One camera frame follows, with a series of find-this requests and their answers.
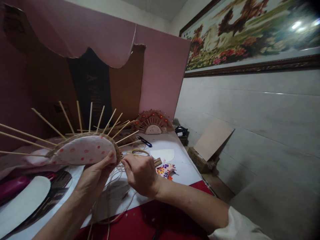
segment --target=hand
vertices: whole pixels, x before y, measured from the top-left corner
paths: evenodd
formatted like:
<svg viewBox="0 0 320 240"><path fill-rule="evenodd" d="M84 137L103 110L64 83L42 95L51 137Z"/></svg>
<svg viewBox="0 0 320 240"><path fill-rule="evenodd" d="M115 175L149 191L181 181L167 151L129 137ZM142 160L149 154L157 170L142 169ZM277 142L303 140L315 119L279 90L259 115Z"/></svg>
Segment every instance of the hand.
<svg viewBox="0 0 320 240"><path fill-rule="evenodd" d="M121 162L124 165L129 185L139 194L154 199L164 178L156 173L153 157L136 157L129 154Z"/></svg>
<svg viewBox="0 0 320 240"><path fill-rule="evenodd" d="M116 166L110 162L113 155L114 153L110 152L102 161L83 171L70 197L71 199L91 206L94 204L101 195L110 173Z"/></svg>

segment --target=scissors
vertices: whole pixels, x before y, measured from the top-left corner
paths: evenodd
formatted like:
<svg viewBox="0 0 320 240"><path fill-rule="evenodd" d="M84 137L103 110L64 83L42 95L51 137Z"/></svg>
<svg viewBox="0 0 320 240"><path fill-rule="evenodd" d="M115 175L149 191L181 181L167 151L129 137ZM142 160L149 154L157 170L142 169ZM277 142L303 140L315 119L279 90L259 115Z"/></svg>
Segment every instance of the scissors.
<svg viewBox="0 0 320 240"><path fill-rule="evenodd" d="M141 142L145 143L148 147L152 147L152 144L145 140L143 137L138 136L138 139L140 139Z"/></svg>

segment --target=sleeve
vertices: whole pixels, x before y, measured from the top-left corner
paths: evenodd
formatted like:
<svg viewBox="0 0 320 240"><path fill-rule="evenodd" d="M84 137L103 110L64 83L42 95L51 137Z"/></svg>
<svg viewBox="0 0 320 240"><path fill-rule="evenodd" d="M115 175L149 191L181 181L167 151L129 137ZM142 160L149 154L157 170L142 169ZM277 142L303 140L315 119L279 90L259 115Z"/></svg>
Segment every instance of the sleeve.
<svg viewBox="0 0 320 240"><path fill-rule="evenodd" d="M233 207L229 208L228 216L228 226L216 229L208 236L210 240L271 240L262 233L259 226Z"/></svg>

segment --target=fan-shaped craft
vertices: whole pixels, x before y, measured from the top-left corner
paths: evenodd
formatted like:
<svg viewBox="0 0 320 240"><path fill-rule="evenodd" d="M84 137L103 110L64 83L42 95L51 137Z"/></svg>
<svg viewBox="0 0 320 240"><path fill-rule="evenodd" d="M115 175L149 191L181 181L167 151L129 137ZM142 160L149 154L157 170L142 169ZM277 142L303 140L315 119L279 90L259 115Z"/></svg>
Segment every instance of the fan-shaped craft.
<svg viewBox="0 0 320 240"><path fill-rule="evenodd" d="M160 110L149 110L143 113L134 121L132 130L139 131L144 134L160 134L164 132L174 131L172 123L166 114L162 114Z"/></svg>
<svg viewBox="0 0 320 240"><path fill-rule="evenodd" d="M66 117L66 120L70 126L70 129L72 131L72 134L69 135L69 137L66 137L64 135L62 135L52 124L50 124L39 112L37 112L35 109L32 109L42 120L44 120L53 130L55 130L62 138L63 141L60 142L59 144L56 143L52 143L49 142L47 140L35 137L33 135L30 135L28 133L24 133L21 132L17 129L8 127L6 125L0 124L0 126L8 128L10 130L16 131L18 133L24 134L26 136L29 137L33 137L35 139L41 140L44 143L44 145L40 145L37 143L33 143L30 142L28 140L4 133L4 132L0 132L0 134L6 135L8 137L12 137L24 142L27 142L29 144L33 144L36 145L38 147L41 147L42 149L37 150L35 152L33 152L32 154L26 154L26 153L15 153L15 152L4 152L4 151L0 151L0 153L9 153L9 154L21 154L21 155L28 155L28 156L37 156L37 157L42 157L43 160L41 162L41 165L47 165L47 164L60 164L60 165L86 165L86 164L94 164L97 162L100 162L101 160L103 160L110 151L114 152L114 156L113 156L113 160L112 163L114 163L115 165L118 165L120 162L120 150L119 148L139 142L135 141L135 142L131 142L129 144L125 144L122 146L118 146L118 144L120 142L122 142L124 139L127 139L131 136L133 136L134 134L136 134L138 131L135 131L134 133L120 139L119 141L115 141L114 138L128 125L132 124L132 122L130 122L129 120L125 123L123 123L122 125L118 125L119 123L119 119L122 115L118 117L117 121L115 122L115 124L111 127L109 127L109 124L111 122L111 119L113 117L113 115L116 112L116 109L114 110L108 124L105 126L104 129L100 129L100 122L101 122L101 118L103 115L103 111L104 111L104 106L102 108L102 112L101 112L101 116L99 119L99 123L97 126L97 129L94 131L91 131L91 116L92 116L92 103L91 103L91 109L90 109L90 124L89 124L89 130L88 132L84 132L85 130L82 130L82 125L81 125L81 115L80 115L80 109L79 109L79 103L77 101L77 106L78 106L78 115L79 115L79 122L80 122L80 131L81 133L75 133L72 125L69 121L69 118L62 106L62 103L60 103L60 106L62 108L62 111Z"/></svg>

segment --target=painting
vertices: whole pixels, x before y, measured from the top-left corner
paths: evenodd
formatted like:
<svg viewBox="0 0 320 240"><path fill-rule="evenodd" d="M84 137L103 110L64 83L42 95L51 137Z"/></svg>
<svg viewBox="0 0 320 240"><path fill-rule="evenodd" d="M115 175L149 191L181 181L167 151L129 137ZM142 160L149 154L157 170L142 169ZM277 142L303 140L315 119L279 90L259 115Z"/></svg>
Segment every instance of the painting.
<svg viewBox="0 0 320 240"><path fill-rule="evenodd" d="M213 0L180 31L185 77L320 67L320 16L308 1Z"/></svg>

